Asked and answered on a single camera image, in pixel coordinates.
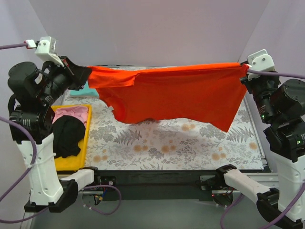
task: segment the teal cloth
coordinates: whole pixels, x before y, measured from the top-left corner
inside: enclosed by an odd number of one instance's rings
[[[88,82],[84,85],[84,88],[79,91],[70,91],[71,97],[94,97],[100,98],[99,94],[94,88],[89,88]]]

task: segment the black cloth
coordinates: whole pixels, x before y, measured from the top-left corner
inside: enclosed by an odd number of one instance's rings
[[[84,124],[75,117],[64,115],[57,119],[53,124],[55,158],[77,156],[81,151],[78,142],[84,138],[85,131]]]

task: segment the floral pattern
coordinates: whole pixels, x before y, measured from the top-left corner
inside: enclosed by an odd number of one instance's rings
[[[262,152],[242,101],[228,133],[209,123],[181,118],[128,125],[97,98],[66,97],[66,104],[91,104],[86,166],[117,170],[263,169]]]

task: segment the white wall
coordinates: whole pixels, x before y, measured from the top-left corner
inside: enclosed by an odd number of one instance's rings
[[[298,73],[305,75],[304,62],[305,36],[305,1],[303,0],[270,0],[260,18],[240,61],[247,55],[261,49],[267,49],[272,56],[275,69],[283,73]],[[252,95],[247,94],[247,101],[263,145],[264,152],[271,167],[276,171],[269,144]]]
[[[82,65],[238,61],[267,0],[30,0]]]
[[[26,39],[37,39],[46,35],[35,11],[28,0],[0,0],[0,45],[21,43]],[[0,51],[0,115],[9,117],[8,99],[12,92],[7,86],[8,71],[22,61],[34,61],[38,66],[42,62],[33,54],[33,50],[17,48]],[[0,123],[0,195],[24,172],[25,166],[21,153],[12,141],[9,126]],[[28,180],[22,181],[1,203],[1,219],[23,218],[23,205],[29,197]],[[20,224],[0,224],[1,229],[18,229]]]

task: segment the red cloth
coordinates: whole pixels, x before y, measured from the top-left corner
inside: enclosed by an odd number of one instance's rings
[[[96,88],[118,121],[189,118],[228,131],[246,88],[240,78],[248,66],[201,64],[138,71],[89,66],[90,88]]]

